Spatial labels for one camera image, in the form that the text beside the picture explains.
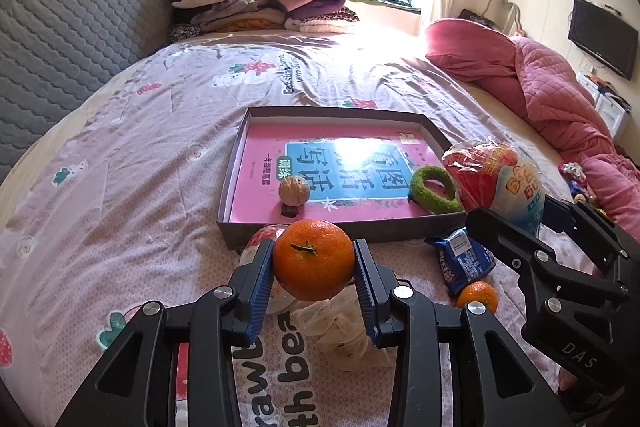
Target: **bed sheet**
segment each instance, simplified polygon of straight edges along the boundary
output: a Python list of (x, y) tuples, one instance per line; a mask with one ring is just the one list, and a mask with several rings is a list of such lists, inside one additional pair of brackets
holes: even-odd
[[(28, 418), (55, 424), (140, 304), (194, 301), (228, 280), (238, 256), (225, 248), (216, 211), (228, 155), (251, 105), (421, 112), (453, 143), (492, 135), (522, 148), (540, 166), (547, 192), (569, 197), (559, 155), (531, 127), (420, 56), (420, 41), (400, 33), (208, 36), (124, 71), (43, 137), (0, 188), (10, 195), (3, 215), (20, 200), (0, 232), (0, 330), (12, 346), (0, 376)], [(559, 262), (590, 271), (566, 236), (543, 229), (541, 239), (556, 248)], [(430, 247), (407, 241), (371, 250), (399, 278), (449, 302)], [(514, 272), (498, 263), (489, 280), (500, 297), (497, 317), (555, 386), (557, 366), (520, 337), (525, 306)], [(243, 424), (286, 424), (297, 417), (286, 408), (297, 396), (321, 425), (386, 425), (393, 368), (341, 372), (311, 338), (303, 339), (302, 361), (293, 363), (286, 351), (291, 328), (286, 314), (268, 317), (258, 345), (235, 353)], [(441, 351), (443, 416), (451, 425), (446, 346)], [(287, 381), (282, 375), (292, 367), (297, 376)]]

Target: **orange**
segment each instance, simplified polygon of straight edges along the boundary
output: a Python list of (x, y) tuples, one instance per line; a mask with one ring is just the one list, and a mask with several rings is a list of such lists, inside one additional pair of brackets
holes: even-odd
[(482, 302), (495, 315), (498, 311), (498, 294), (488, 282), (472, 282), (460, 292), (456, 306), (462, 308), (471, 301)]
[(276, 279), (303, 301), (321, 301), (340, 293), (353, 277), (354, 264), (351, 239), (328, 221), (296, 221), (273, 247)]

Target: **television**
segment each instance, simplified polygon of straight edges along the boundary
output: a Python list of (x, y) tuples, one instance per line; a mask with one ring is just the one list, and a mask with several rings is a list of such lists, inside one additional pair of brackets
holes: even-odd
[(574, 0), (569, 40), (627, 80), (638, 52), (638, 30), (585, 0)]

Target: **pink comforter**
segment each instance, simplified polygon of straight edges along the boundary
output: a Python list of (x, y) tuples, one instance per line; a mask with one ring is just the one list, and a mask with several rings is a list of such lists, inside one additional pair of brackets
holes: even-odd
[(426, 30), (426, 57), (475, 82), (530, 124), (566, 162), (582, 166), (604, 211), (640, 241), (640, 172), (616, 153), (591, 95), (562, 55), (527, 38), (443, 19)]

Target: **walnut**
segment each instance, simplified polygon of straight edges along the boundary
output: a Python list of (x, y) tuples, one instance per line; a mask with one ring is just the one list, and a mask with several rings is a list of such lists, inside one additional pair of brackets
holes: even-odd
[(300, 206), (309, 200), (309, 185), (300, 176), (287, 176), (280, 182), (278, 195), (282, 203), (289, 206)]

